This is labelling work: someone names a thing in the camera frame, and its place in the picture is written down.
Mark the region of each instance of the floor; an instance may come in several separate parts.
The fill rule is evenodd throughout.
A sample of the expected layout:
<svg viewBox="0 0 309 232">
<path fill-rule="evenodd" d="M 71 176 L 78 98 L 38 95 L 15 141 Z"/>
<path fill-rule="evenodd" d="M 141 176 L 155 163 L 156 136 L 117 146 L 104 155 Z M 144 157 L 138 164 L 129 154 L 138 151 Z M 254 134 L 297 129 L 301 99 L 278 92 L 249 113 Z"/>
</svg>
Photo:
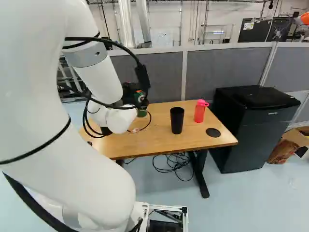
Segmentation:
<svg viewBox="0 0 309 232">
<path fill-rule="evenodd" d="M 83 105 L 65 107 L 80 127 Z M 165 157 L 160 157 L 158 166 L 165 165 Z M 291 157 L 284 165 L 220 174 L 209 155 L 203 173 L 211 195 L 208 199 L 201 198 L 194 180 L 182 182 L 174 173 L 158 173 L 152 157 L 138 158 L 125 169 L 135 181 L 137 201 L 187 206 L 191 232 L 309 231 L 309 161 Z M 179 173 L 189 177 L 190 166 Z M 22 205 L 2 177 L 0 189 L 0 231 L 53 231 Z"/>
</svg>

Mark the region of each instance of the bottle cap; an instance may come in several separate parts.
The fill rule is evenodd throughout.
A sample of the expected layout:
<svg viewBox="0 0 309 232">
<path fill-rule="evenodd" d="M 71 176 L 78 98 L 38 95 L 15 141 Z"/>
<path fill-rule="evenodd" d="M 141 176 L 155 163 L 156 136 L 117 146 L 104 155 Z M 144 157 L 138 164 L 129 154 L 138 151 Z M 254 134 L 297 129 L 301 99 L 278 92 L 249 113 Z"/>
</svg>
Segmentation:
<svg viewBox="0 0 309 232">
<path fill-rule="evenodd" d="M 209 103 L 205 102 L 205 100 L 203 100 L 203 99 L 198 99 L 197 100 L 197 104 L 198 105 L 202 105 L 204 107 L 208 107 L 209 106 Z"/>
</svg>

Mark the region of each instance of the wooden table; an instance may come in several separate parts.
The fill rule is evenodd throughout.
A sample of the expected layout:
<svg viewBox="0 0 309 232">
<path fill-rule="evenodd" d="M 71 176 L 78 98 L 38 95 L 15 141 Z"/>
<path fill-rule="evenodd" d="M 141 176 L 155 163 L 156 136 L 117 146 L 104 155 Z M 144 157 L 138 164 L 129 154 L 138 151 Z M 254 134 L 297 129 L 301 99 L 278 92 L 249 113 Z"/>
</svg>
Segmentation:
<svg viewBox="0 0 309 232">
<path fill-rule="evenodd" d="M 202 175 L 207 155 L 206 149 L 236 145 L 238 141 L 208 108 L 205 109 L 204 121 L 196 123 L 193 120 L 196 102 L 196 100 L 190 100 L 150 104 L 147 110 L 152 115 L 152 122 L 145 130 L 137 133 L 126 132 L 94 139 L 82 128 L 80 134 L 85 141 L 90 141 L 99 153 L 113 160 L 190 151 L 189 156 L 202 196 L 207 198 L 209 193 Z M 169 110 L 176 106 L 184 109 L 183 131 L 178 135 L 171 132 L 169 114 Z M 142 128 L 148 121 L 149 116 L 136 118 L 130 129 Z M 89 122 L 94 129 L 100 131 L 96 123 L 92 120 Z M 218 138 L 208 136 L 207 128 L 219 130 L 221 136 Z M 194 150 L 200 150 L 197 156 Z"/>
</svg>

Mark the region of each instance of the cardboard box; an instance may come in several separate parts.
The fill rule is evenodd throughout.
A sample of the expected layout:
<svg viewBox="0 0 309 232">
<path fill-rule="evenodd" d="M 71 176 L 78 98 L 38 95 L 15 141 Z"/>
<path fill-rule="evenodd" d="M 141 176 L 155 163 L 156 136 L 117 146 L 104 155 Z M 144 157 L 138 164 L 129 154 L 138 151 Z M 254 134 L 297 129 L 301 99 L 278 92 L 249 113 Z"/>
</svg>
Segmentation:
<svg viewBox="0 0 309 232">
<path fill-rule="evenodd" d="M 283 164 L 297 149 L 309 145 L 309 127 L 294 128 L 283 134 L 282 139 L 270 154 L 267 163 Z"/>
</svg>

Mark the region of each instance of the black mini fridge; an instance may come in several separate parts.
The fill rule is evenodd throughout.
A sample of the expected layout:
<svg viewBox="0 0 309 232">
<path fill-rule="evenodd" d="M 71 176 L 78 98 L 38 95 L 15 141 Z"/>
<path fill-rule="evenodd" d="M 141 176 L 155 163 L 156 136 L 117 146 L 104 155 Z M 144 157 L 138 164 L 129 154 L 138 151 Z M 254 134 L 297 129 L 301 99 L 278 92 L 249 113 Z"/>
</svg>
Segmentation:
<svg viewBox="0 0 309 232">
<path fill-rule="evenodd" d="M 272 87 L 218 88 L 211 111 L 239 142 L 209 149 L 220 172 L 262 168 L 299 105 L 300 101 Z"/>
</svg>

